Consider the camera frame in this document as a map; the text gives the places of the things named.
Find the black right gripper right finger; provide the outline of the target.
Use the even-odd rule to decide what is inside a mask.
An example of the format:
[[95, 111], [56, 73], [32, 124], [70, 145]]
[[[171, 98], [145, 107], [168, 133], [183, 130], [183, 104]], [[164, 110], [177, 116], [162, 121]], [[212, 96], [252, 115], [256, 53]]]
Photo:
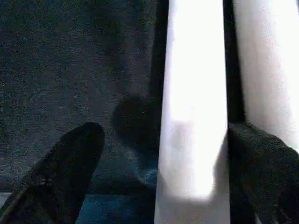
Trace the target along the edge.
[[231, 177], [263, 224], [299, 222], [299, 154], [250, 123], [229, 123]]

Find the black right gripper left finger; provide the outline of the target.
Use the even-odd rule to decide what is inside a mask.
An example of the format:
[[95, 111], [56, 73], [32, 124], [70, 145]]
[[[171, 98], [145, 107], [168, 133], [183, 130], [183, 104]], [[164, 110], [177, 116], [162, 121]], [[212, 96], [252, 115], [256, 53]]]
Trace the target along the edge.
[[74, 224], [105, 142], [88, 122], [64, 134], [15, 186], [0, 209], [2, 224]]

